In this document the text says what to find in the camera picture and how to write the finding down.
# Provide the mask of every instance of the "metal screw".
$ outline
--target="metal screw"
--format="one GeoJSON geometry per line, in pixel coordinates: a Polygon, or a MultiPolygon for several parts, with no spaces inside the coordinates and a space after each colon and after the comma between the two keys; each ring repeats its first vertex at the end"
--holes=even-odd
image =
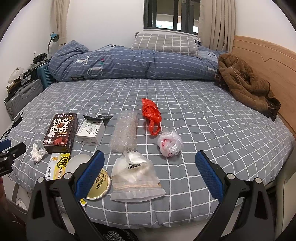
{"type": "Polygon", "coordinates": [[[43,180],[44,180],[44,177],[39,177],[39,178],[37,179],[37,182],[41,183],[41,182],[43,182],[43,180]]]}
{"type": "Polygon", "coordinates": [[[262,183],[262,180],[261,180],[260,178],[257,177],[257,178],[255,179],[255,182],[257,182],[258,184],[260,184],[260,183],[262,183]]]}
{"type": "Polygon", "coordinates": [[[70,179],[72,177],[72,173],[70,172],[67,172],[65,175],[64,175],[64,178],[65,179],[70,179]]]}
{"type": "Polygon", "coordinates": [[[228,173],[228,174],[227,174],[227,178],[228,178],[229,180],[233,180],[233,179],[235,178],[235,175],[232,174],[232,173],[228,173]]]}

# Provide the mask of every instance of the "clear plastic bag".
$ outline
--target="clear plastic bag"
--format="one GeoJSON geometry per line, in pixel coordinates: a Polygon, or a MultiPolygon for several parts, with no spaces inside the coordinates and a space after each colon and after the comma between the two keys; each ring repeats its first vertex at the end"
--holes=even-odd
{"type": "Polygon", "coordinates": [[[165,157],[172,157],[178,155],[184,147],[181,137],[175,131],[168,131],[163,128],[162,134],[157,140],[161,154],[165,157]]]}
{"type": "Polygon", "coordinates": [[[123,153],[126,150],[136,150],[138,120],[137,112],[132,110],[122,111],[117,119],[115,130],[110,140],[110,149],[123,153]]]}
{"type": "Polygon", "coordinates": [[[152,161],[139,152],[124,152],[117,158],[111,178],[113,201],[143,202],[166,194],[160,186],[152,161]]]}

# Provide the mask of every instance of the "grey plaid bed sheet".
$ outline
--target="grey plaid bed sheet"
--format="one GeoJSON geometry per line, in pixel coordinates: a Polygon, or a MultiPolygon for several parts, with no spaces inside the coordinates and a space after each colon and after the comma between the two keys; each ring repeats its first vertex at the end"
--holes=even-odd
{"type": "Polygon", "coordinates": [[[212,82],[184,80],[86,80],[54,83],[24,108],[23,121],[9,135],[12,144],[24,142],[27,152],[15,160],[11,178],[32,192],[35,182],[44,176],[50,155],[35,165],[30,151],[33,143],[42,145],[48,126],[56,113],[113,115],[106,126],[100,146],[74,141],[71,156],[92,155],[96,150],[105,154],[108,173],[118,153],[108,147],[117,116],[122,110],[136,110],[139,115],[137,150],[150,159],[166,195],[141,203],[110,200],[112,189],[104,199],[87,200],[86,213],[94,222],[120,228],[171,227],[209,218],[218,205],[199,171],[194,157],[204,150],[209,159],[238,178],[262,178],[264,184],[274,180],[292,151],[295,140],[283,122],[272,122],[240,102],[212,82]],[[157,103],[162,127],[174,129],[184,141],[179,156],[160,155],[157,137],[147,132],[143,119],[142,98],[157,103]]]}

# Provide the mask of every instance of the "curtain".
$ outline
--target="curtain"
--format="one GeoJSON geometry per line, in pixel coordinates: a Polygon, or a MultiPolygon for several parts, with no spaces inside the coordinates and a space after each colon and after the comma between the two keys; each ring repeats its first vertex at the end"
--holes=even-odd
{"type": "Polygon", "coordinates": [[[204,47],[232,52],[235,30],[234,0],[201,0],[198,35],[204,47]]]}
{"type": "Polygon", "coordinates": [[[67,15],[70,0],[54,0],[53,21],[59,34],[59,48],[67,43],[67,15]]]}

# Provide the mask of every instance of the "white product box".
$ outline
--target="white product box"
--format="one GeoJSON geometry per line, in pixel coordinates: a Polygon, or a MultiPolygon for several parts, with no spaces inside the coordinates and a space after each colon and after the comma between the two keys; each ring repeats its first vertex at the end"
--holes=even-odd
{"type": "Polygon", "coordinates": [[[101,120],[84,120],[76,136],[80,143],[99,146],[105,132],[104,122],[101,120]]]}

